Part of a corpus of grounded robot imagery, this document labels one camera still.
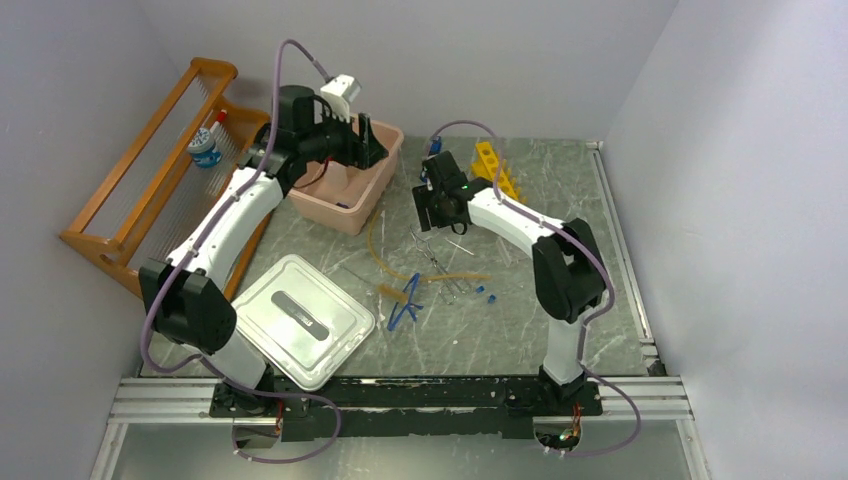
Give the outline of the blue stapler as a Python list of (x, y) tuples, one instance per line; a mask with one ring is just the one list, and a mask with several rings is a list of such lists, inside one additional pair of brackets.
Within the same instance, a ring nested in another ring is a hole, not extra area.
[[(427, 159), (439, 154), (441, 152), (441, 150), (442, 150), (442, 138), (440, 136), (432, 137), (429, 140), (428, 147), (427, 147), (427, 150), (426, 150), (426, 154), (424, 155), (423, 160), (427, 160)], [(425, 167), (422, 167), (421, 170), (420, 170), (419, 180), (424, 184), (427, 184), (429, 182), (428, 174), (427, 174)]]

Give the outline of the red capped marker pen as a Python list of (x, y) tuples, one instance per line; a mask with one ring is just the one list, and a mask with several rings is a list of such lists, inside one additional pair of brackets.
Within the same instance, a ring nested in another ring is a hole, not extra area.
[(214, 122), (209, 127), (210, 132), (211, 133), (217, 132), (221, 128), (221, 126), (222, 126), (223, 122), (226, 120), (227, 116), (228, 116), (227, 110), (225, 110), (225, 109), (220, 110), (217, 113)]

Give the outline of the yellow test tube rack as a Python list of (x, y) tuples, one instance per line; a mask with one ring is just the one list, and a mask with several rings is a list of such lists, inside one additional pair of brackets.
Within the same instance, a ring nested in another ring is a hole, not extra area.
[(498, 189), (509, 198), (525, 204), (527, 198), (522, 189), (515, 183), (510, 168), (501, 165), (499, 156), (488, 141), (475, 144), (475, 156), (470, 164), (473, 177), (484, 178), (497, 185)]

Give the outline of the wooden drying rack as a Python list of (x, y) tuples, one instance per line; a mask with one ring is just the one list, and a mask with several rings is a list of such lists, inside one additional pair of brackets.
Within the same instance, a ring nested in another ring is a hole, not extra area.
[[(164, 258), (221, 198), (235, 163), (269, 119), (225, 96), (236, 67), (196, 57), (60, 238), (135, 296), (138, 268)], [(187, 152), (201, 127), (226, 116), (214, 139), (216, 166), (199, 168)]]

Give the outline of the blue white round container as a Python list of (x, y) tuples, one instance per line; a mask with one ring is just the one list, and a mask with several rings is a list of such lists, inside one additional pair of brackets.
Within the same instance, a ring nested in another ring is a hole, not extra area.
[(220, 162), (222, 157), (214, 135), (207, 128), (199, 128), (196, 131), (194, 137), (186, 147), (186, 152), (198, 168), (214, 167)]

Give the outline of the aluminium frame rail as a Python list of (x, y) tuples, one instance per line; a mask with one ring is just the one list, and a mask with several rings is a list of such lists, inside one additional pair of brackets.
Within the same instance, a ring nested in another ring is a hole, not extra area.
[[(608, 382), (634, 401), (644, 422), (675, 424), (691, 479), (712, 477), (683, 381), (676, 377), (612, 376)], [(120, 381), (107, 430), (92, 470), (93, 479), (109, 479), (131, 425), (271, 426), (272, 419), (215, 418), (209, 414), (212, 378), (125, 378)]]

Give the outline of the clear glass rod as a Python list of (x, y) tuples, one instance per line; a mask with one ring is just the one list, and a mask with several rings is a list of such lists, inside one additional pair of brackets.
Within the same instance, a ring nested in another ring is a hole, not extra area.
[(462, 252), (466, 253), (466, 254), (467, 254), (467, 255), (469, 255), (469, 256), (472, 256), (472, 257), (473, 257), (473, 256), (475, 256), (475, 255), (476, 255), (474, 252), (472, 252), (472, 251), (468, 250), (467, 248), (465, 248), (465, 247), (461, 246), (459, 243), (457, 243), (457, 242), (455, 242), (455, 241), (452, 241), (452, 240), (447, 239), (447, 238), (445, 239), (445, 241), (446, 241), (448, 244), (450, 244), (451, 246), (453, 246), (455, 249), (457, 249), (457, 250), (459, 250), (459, 251), (462, 251)]

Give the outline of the black mounting rail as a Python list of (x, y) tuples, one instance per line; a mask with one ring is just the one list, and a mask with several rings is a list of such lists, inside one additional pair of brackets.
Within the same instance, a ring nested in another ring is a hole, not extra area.
[(564, 387), (542, 372), (529, 375), (351, 377), (336, 376), (311, 398), (289, 379), (272, 384), (285, 398), (250, 394), (223, 382), (208, 414), (257, 426), (279, 422), (282, 441), (340, 437), (498, 434), (535, 439), (552, 434), (542, 418), (571, 422), (597, 417), (603, 407), (596, 383), (579, 377)]

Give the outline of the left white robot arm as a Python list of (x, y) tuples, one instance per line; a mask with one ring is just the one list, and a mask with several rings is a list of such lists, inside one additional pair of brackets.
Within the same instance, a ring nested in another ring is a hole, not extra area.
[(360, 92), (347, 75), (319, 90), (279, 87), (272, 117), (252, 144), (216, 204), (165, 260), (146, 260), (138, 271), (146, 317), (139, 340), (144, 363), (175, 372), (194, 360), (239, 384), (237, 403), (261, 416), (273, 409), (277, 388), (265, 379), (269, 363), (237, 329), (237, 314), (223, 288), (259, 226), (295, 187), (311, 162), (333, 160), (366, 170), (388, 155), (365, 113), (351, 114)]

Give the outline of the pink plastic bin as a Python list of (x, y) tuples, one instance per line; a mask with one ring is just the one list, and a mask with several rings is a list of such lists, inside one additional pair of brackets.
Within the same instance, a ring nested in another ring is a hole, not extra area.
[[(333, 162), (323, 173), (321, 165), (309, 164), (287, 195), (302, 217), (348, 235), (359, 234), (395, 173), (404, 141), (403, 131), (393, 125), (374, 120), (372, 128), (387, 156), (367, 170)], [(335, 205), (345, 200), (355, 205), (349, 210)]]

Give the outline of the test tube brush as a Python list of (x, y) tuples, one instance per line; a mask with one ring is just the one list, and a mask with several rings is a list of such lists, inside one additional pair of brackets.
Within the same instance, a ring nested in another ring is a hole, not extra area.
[(390, 298), (392, 301), (396, 303), (407, 303), (408, 295), (402, 290), (396, 289), (388, 284), (381, 283), (376, 287), (376, 291), (378, 294)]

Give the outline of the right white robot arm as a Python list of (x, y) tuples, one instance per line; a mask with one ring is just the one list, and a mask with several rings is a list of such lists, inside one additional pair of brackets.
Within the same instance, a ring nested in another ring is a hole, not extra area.
[(485, 178), (469, 179), (444, 151), (422, 163), (424, 182), (412, 195), (422, 231), (448, 228), (463, 235), (480, 227), (532, 261), (537, 301), (549, 316), (548, 346), (540, 368), (542, 406), (562, 414), (587, 377), (582, 362), (587, 327), (609, 304), (609, 274), (589, 224), (565, 222), (518, 204)]

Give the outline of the white bin lid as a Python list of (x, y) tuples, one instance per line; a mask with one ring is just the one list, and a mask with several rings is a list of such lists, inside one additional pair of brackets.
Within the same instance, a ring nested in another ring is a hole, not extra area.
[(299, 388), (321, 389), (373, 332), (374, 314), (295, 254), (234, 301), (239, 332)]

